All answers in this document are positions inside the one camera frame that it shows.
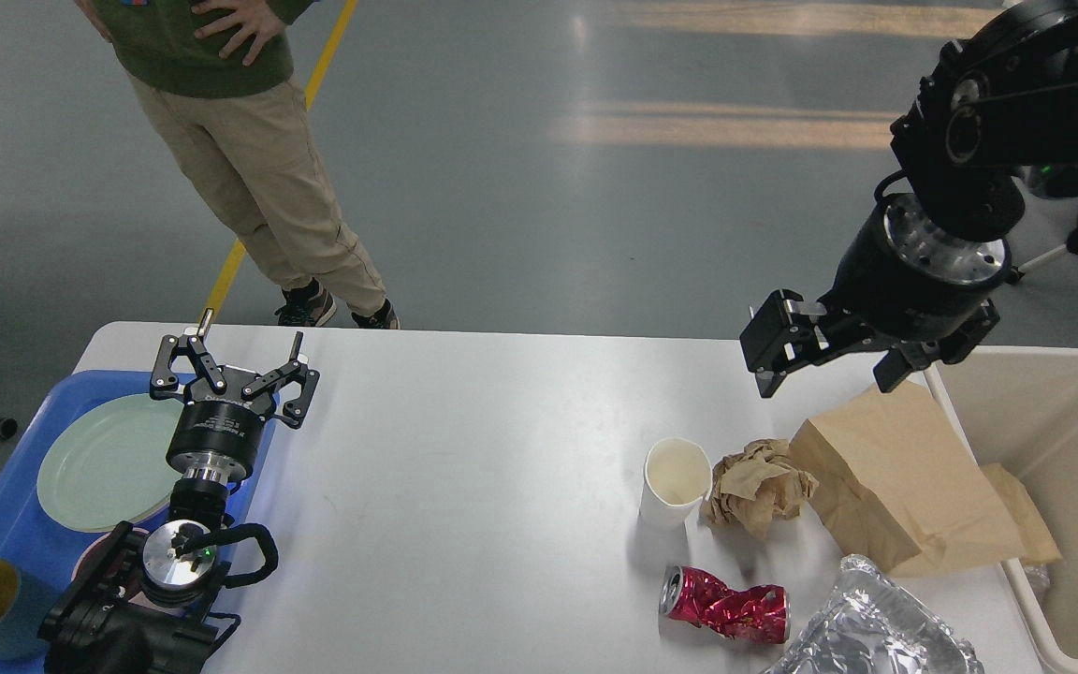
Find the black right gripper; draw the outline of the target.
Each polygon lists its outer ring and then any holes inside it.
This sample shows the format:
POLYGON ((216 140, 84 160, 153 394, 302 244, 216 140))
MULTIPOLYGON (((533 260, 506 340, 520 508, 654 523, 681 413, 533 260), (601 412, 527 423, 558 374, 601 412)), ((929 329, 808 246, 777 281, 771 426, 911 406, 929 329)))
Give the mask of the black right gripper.
POLYGON ((754 311, 740 333, 746 368, 770 400, 805 367, 876 348, 874 329, 908 340, 873 368, 880 393, 893 393, 932 363, 960 363, 989 336, 1000 321, 989 295, 1011 260, 1005 240, 959 239, 916 196, 886 196, 839 261, 825 304, 778 289, 754 311))

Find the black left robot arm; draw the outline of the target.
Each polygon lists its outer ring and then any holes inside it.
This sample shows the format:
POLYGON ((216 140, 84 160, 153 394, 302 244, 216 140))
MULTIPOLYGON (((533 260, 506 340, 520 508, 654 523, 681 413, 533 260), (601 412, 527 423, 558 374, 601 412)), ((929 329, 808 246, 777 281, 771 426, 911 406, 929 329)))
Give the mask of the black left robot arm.
POLYGON ((239 523, 229 499, 260 468, 272 421, 299 428, 320 374, 299 331, 284 366, 257 373, 215 361, 213 311, 158 346, 150 397, 181 405, 166 460, 177 473, 162 525, 123 520, 87 556, 38 628, 47 673, 201 673, 241 623, 215 611, 223 590, 268 579, 270 529, 239 523))

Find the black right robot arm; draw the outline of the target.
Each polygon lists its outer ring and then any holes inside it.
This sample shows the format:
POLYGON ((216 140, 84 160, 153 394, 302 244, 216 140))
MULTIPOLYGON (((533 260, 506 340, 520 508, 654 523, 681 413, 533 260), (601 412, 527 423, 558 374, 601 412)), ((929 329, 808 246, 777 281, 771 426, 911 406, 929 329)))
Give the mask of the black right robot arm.
MULTIPOLYGON (((763 398, 852 353, 881 355, 874 380, 890 393, 962 362, 999 324, 991 295, 1014 274, 1024 192, 1078 201, 1078 1, 1022 1, 946 42, 892 136, 899 168, 830 289, 775 290, 740 334, 763 398)), ((1078 256, 1078 214, 1066 249, 1078 256)))

